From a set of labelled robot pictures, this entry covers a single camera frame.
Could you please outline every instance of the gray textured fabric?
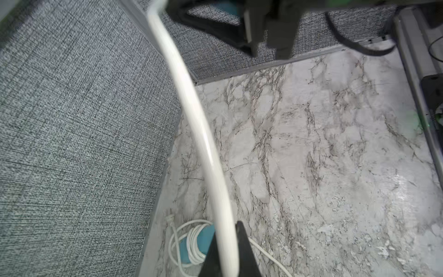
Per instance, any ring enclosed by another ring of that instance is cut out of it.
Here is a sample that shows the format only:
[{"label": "gray textured fabric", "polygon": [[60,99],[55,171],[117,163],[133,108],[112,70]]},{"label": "gray textured fabric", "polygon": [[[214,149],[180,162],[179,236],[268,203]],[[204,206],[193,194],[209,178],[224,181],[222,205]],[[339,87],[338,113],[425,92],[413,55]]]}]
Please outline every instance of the gray textured fabric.
[{"label": "gray textured fabric", "polygon": [[[148,8],[148,0],[134,1],[144,10]],[[334,11],[330,15],[343,35],[351,40],[359,41],[377,37],[394,11],[394,6],[383,6]],[[193,13],[231,24],[237,22],[235,16],[212,6],[195,8]],[[259,46],[259,56],[252,59],[211,35],[173,22],[167,15],[163,17],[163,22],[196,81],[274,60],[274,50],[268,49],[264,43]],[[300,21],[299,33],[292,54],[300,55],[336,44],[338,42],[329,31],[323,13],[308,12]]]},{"label": "gray textured fabric", "polygon": [[165,63],[113,1],[2,27],[0,276],[133,276],[178,120]]}]

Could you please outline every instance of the marble floor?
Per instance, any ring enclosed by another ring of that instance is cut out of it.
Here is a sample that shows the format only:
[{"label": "marble floor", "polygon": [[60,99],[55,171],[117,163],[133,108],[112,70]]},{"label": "marble floor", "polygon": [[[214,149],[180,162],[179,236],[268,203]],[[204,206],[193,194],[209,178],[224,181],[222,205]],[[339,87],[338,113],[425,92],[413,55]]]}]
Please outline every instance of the marble floor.
[{"label": "marble floor", "polygon": [[[443,194],[398,51],[338,51],[197,90],[236,218],[293,276],[443,276]],[[140,276],[180,276],[166,215],[212,219],[186,118],[168,162]],[[263,276],[285,276],[254,253]]]}]

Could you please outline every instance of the teal object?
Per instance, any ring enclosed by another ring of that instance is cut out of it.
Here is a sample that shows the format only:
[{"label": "teal object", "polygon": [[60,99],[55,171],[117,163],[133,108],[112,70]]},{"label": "teal object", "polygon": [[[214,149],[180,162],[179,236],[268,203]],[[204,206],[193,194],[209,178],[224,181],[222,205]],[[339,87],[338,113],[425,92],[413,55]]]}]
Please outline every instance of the teal object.
[{"label": "teal object", "polygon": [[[197,236],[198,249],[205,255],[208,254],[209,245],[211,245],[214,233],[214,225],[209,225],[203,228],[203,230]],[[188,249],[186,248],[186,241],[187,237],[180,242],[180,257],[183,264],[191,263],[188,256]]]},{"label": "teal object", "polygon": [[230,1],[215,3],[214,6],[231,15],[238,16],[237,6]]}]

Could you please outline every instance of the white power cord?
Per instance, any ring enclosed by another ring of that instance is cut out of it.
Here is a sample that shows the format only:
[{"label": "white power cord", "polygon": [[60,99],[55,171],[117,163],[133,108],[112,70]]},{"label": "white power cord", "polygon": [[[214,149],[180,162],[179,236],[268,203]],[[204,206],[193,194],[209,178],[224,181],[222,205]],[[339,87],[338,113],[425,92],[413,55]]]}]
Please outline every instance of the white power cord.
[{"label": "white power cord", "polygon": [[168,0],[150,1],[146,20],[160,52],[169,66],[183,114],[188,120],[193,143],[202,163],[207,192],[211,199],[214,227],[217,232],[221,273],[223,277],[238,277],[240,258],[235,221],[228,188],[225,183],[225,175],[220,164],[213,132],[206,120],[205,112],[188,73],[188,68],[160,19],[167,2]]},{"label": "white power cord", "polygon": [[[169,226],[171,226],[173,234],[171,236],[171,238],[169,239],[169,244],[168,244],[168,253],[169,253],[169,258],[171,259],[172,263],[177,265],[180,269],[180,272],[182,273],[182,275],[184,277],[197,277],[197,276],[192,276],[187,274],[184,271],[184,268],[190,267],[192,265],[199,265],[201,263],[203,263],[205,261],[206,255],[203,254],[199,249],[198,249],[198,245],[197,245],[197,237],[198,234],[200,234],[200,232],[203,230],[203,228],[205,228],[206,226],[212,225],[213,223],[211,221],[208,220],[204,220],[204,219],[196,219],[196,220],[191,220],[186,222],[185,224],[180,225],[180,227],[175,228],[175,224],[174,224],[174,216],[173,215],[169,215],[166,217],[166,221],[169,223]],[[177,232],[180,231],[181,229],[183,229],[184,227],[193,224],[193,223],[203,223],[203,224],[199,224],[193,228],[191,228],[188,233],[183,234],[182,236],[178,237]],[[181,257],[180,257],[180,241],[182,241],[182,239],[186,238],[186,248],[188,251],[188,257],[189,260],[191,261],[190,264],[182,264],[181,261]],[[292,277],[291,273],[289,273],[289,271],[279,262],[277,261],[273,256],[271,256],[271,254],[269,254],[265,249],[263,249],[255,240],[253,240],[251,237],[248,237],[249,242],[255,246],[258,250],[260,250],[261,253],[263,253],[269,260],[273,261],[278,267],[280,267],[280,269],[288,276],[288,277]],[[175,246],[176,250],[177,250],[177,261],[174,259],[174,257],[172,256],[172,248]]]}]

